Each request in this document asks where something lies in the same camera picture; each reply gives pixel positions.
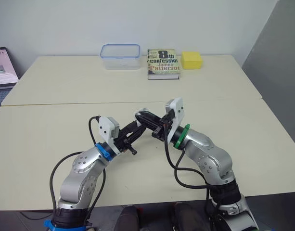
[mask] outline laptop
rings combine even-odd
[[[19,81],[5,47],[0,47],[0,104]]]

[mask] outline yellow sponge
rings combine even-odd
[[[181,53],[181,65],[183,69],[201,69],[203,59],[199,52],[183,51]]]

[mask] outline gray wall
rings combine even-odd
[[[295,0],[277,2],[243,70],[295,142]]]

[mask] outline robotic arm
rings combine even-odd
[[[98,116],[99,133],[105,142],[95,144],[76,157],[70,174],[61,186],[58,208],[45,226],[51,231],[84,231],[89,224],[88,207],[101,172],[121,152],[129,149],[136,154],[131,144],[148,128],[153,131],[153,137],[161,141],[167,139],[167,143],[171,142],[175,148],[185,150],[186,155],[196,162],[207,186],[210,186],[217,230],[257,230],[245,197],[239,192],[229,154],[215,146],[206,135],[189,129],[190,125],[184,128],[180,126],[184,117],[181,98],[169,101],[166,112],[159,118],[145,109],[141,110],[135,114],[137,121],[122,130],[113,118]]]

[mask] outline laptop screen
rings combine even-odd
[[[9,59],[6,48],[0,48],[0,86],[6,84],[14,85],[19,81],[14,71],[11,60]]]

